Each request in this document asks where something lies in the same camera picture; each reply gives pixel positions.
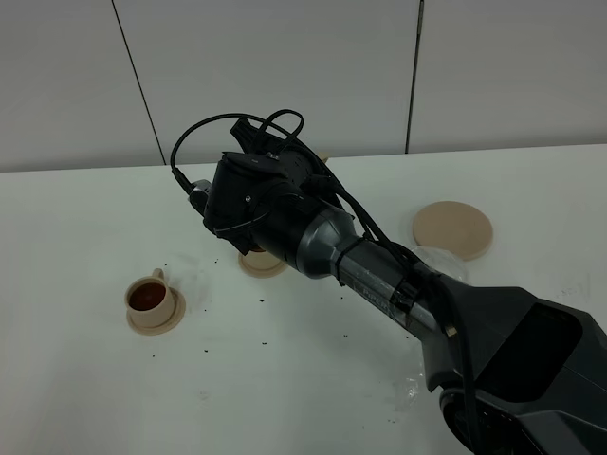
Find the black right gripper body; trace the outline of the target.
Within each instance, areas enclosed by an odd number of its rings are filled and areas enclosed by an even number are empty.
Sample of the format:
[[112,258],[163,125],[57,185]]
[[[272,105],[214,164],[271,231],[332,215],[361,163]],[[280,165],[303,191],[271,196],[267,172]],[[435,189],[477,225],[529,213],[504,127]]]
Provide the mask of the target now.
[[204,225],[246,254],[261,248],[294,256],[304,231],[335,204],[330,191],[313,191],[307,181],[326,176],[323,163],[300,140],[284,140],[240,118],[230,133],[240,153],[225,152],[217,164]]

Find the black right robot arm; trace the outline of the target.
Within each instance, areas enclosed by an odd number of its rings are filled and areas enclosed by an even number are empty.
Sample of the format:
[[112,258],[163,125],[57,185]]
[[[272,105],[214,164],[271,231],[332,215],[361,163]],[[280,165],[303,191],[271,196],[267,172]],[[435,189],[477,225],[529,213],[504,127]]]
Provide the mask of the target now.
[[295,134],[243,114],[231,134],[240,151],[196,186],[216,237],[332,276],[416,337],[427,387],[472,452],[605,452],[606,336],[589,314],[438,272],[390,241]]

